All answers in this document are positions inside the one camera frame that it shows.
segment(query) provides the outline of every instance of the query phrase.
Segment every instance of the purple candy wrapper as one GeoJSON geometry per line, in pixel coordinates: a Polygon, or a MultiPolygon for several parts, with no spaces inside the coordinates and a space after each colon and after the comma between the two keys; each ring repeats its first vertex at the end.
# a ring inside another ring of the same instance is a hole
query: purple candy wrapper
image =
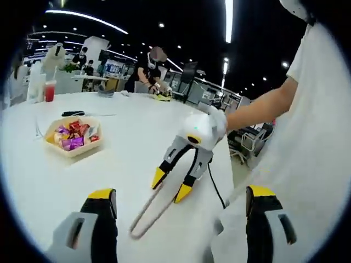
{"type": "Polygon", "coordinates": [[[62,142],[62,148],[69,152],[72,151],[78,147],[81,147],[84,145],[84,138],[75,138],[75,139],[68,139],[68,140],[61,140],[62,142]]]}
{"type": "Polygon", "coordinates": [[[58,133],[62,133],[62,134],[69,134],[70,131],[68,129],[66,129],[63,125],[61,125],[60,127],[58,127],[56,129],[56,132],[58,133]]]}

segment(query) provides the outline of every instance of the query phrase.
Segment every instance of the black ceiling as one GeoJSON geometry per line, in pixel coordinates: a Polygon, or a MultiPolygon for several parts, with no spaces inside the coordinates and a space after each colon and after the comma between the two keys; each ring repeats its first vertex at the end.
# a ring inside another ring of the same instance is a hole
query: black ceiling
{"type": "MultiPolygon", "coordinates": [[[[206,80],[217,84],[222,81],[223,58],[228,57],[230,66],[225,87],[237,93],[243,91],[242,95],[254,99],[284,81],[286,69],[281,63],[293,60],[305,23],[286,11],[279,0],[234,0],[232,43],[226,44],[224,2],[69,0],[65,10],[100,18],[129,34],[92,20],[60,14],[43,15],[35,24],[35,31],[105,35],[112,45],[111,50],[124,51],[131,57],[148,51],[150,45],[160,46],[180,67],[189,59],[198,61],[200,69],[206,72],[206,80]],[[159,22],[165,27],[159,28],[159,22]]],[[[46,34],[45,39],[58,40],[63,36],[46,34]]],[[[66,40],[84,42],[84,37],[68,37],[66,40]]],[[[170,63],[166,66],[176,70],[170,63]]]]}

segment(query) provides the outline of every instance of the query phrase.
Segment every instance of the red drink cup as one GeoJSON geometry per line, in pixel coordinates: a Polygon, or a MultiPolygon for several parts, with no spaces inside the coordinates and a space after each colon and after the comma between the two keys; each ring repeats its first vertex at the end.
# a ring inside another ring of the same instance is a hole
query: red drink cup
{"type": "Polygon", "coordinates": [[[45,83],[45,101],[50,102],[54,100],[56,81],[47,81],[45,83]]]}

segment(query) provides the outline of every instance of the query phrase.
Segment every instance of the black cable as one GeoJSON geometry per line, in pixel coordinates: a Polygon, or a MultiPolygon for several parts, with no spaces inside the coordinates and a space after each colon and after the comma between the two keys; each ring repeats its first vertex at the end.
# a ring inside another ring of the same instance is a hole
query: black cable
{"type": "Polygon", "coordinates": [[[219,198],[220,202],[222,203],[223,209],[225,209],[225,204],[224,204],[224,202],[223,202],[223,199],[222,199],[222,197],[220,196],[220,194],[219,194],[219,192],[218,192],[218,189],[217,189],[217,186],[216,186],[216,183],[215,183],[214,180],[213,180],[212,173],[211,173],[211,169],[210,169],[210,164],[208,164],[207,166],[208,166],[208,172],[210,173],[210,177],[211,177],[211,180],[212,180],[212,182],[213,182],[214,189],[215,189],[215,191],[216,191],[216,193],[217,193],[217,195],[218,195],[218,198],[219,198]]]}

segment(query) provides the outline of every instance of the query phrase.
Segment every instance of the gripper jaw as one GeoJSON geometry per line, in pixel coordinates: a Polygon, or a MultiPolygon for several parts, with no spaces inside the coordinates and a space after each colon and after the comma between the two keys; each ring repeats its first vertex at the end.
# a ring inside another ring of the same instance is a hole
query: gripper jaw
{"type": "Polygon", "coordinates": [[[183,137],[176,136],[172,145],[167,149],[166,154],[163,157],[162,164],[156,168],[154,180],[152,181],[151,185],[152,189],[156,189],[158,185],[163,182],[168,173],[177,164],[179,159],[192,148],[195,148],[194,160],[178,190],[177,195],[174,198],[175,203],[179,203],[191,192],[195,180],[202,177],[203,173],[206,171],[207,164],[213,157],[213,152],[197,147],[196,144],[189,138],[186,140],[183,137]]]}

